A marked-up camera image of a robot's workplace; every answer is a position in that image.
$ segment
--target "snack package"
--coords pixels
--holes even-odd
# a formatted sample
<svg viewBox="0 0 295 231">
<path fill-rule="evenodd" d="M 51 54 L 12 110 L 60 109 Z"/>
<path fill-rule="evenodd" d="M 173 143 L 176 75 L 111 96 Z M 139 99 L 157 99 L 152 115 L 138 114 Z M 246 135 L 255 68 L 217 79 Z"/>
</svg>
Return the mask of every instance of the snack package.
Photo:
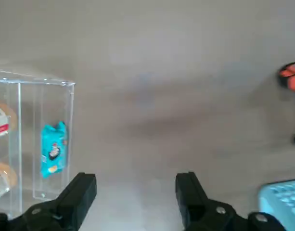
<svg viewBox="0 0 295 231">
<path fill-rule="evenodd" d="M 17 184 L 17 174 L 4 163 L 0 163 L 0 197 Z"/>
<path fill-rule="evenodd" d="M 64 122 L 59 122 L 56 127 L 46 125 L 41 132 L 41 145 L 43 178 L 61 172 L 66 166 L 67 158 L 67 129 Z"/>
<path fill-rule="evenodd" d="M 9 129 L 16 129 L 17 115 L 6 104 L 0 103 L 0 136 L 8 133 Z"/>
</svg>

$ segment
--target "red label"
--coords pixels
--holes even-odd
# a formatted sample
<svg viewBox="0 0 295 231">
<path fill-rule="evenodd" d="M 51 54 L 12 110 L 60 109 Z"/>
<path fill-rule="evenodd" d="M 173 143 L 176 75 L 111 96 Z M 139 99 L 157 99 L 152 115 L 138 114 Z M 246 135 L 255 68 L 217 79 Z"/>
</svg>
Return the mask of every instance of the red label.
<svg viewBox="0 0 295 231">
<path fill-rule="evenodd" d="M 8 130 L 8 124 L 0 126 L 0 133 Z"/>
</svg>

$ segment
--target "black robot gripper finger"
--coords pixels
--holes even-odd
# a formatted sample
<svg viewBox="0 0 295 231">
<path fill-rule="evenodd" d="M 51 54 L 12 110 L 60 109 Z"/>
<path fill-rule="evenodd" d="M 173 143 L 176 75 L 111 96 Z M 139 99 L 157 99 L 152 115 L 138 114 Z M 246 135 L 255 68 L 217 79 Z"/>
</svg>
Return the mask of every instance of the black robot gripper finger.
<svg viewBox="0 0 295 231">
<path fill-rule="evenodd" d="M 285 231 L 269 214 L 245 219 L 231 205 L 208 199 L 193 172 L 177 174 L 175 192 L 185 231 Z"/>
</svg>

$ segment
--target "clear acrylic display case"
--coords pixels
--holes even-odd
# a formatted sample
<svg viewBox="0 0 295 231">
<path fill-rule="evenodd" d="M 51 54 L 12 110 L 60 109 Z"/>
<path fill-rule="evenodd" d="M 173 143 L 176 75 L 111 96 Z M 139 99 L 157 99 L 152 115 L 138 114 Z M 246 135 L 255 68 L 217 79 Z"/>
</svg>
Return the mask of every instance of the clear acrylic display case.
<svg viewBox="0 0 295 231">
<path fill-rule="evenodd" d="M 0 71 L 0 131 L 6 129 L 0 133 L 0 212 L 16 217 L 33 204 L 56 198 L 68 184 L 74 86 L 71 81 Z M 64 167 L 44 178 L 42 131 L 60 121 L 67 132 Z"/>
</svg>

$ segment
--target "metal screw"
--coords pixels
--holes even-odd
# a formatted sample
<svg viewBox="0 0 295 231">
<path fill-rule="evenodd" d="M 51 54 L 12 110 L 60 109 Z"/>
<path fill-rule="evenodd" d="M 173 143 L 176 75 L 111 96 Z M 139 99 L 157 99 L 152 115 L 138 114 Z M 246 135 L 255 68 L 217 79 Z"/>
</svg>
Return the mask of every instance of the metal screw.
<svg viewBox="0 0 295 231">
<path fill-rule="evenodd" d="M 37 213 L 39 213 L 41 211 L 40 208 L 35 208 L 33 211 L 32 211 L 32 214 L 35 215 Z"/>
<path fill-rule="evenodd" d="M 257 214 L 255 217 L 256 217 L 257 220 L 260 221 L 260 222 L 267 222 L 267 221 L 268 221 L 267 218 L 266 218 L 263 214 L 260 214 L 260 213 Z"/>
<path fill-rule="evenodd" d="M 223 207 L 217 207 L 216 211 L 217 211 L 217 213 L 220 213 L 220 214 L 225 214 L 226 213 L 226 211 L 225 211 L 225 209 Z"/>
</svg>

